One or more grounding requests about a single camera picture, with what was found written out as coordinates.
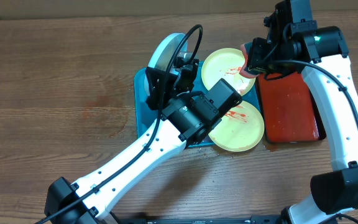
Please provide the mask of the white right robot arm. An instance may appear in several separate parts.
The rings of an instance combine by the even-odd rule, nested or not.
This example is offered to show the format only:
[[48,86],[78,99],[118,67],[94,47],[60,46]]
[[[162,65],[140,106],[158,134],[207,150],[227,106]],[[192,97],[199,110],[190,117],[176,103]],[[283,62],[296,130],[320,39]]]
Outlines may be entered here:
[[318,108],[333,168],[313,176],[310,195],[284,208],[275,222],[336,223],[358,209],[358,96],[349,49],[338,27],[318,27],[308,1],[278,3],[264,25],[268,36],[243,50],[241,75],[272,81],[301,74]]

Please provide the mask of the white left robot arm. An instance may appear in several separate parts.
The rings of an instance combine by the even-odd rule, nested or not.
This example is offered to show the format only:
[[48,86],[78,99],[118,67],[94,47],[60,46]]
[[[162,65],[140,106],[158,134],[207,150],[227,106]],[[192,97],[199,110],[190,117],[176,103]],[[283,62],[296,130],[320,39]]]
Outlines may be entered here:
[[220,79],[208,92],[193,91],[198,60],[152,59],[145,69],[146,102],[157,118],[135,142],[96,171],[73,183],[57,179],[49,188],[45,223],[101,223],[118,201],[150,171],[189,145],[200,143],[241,101]]

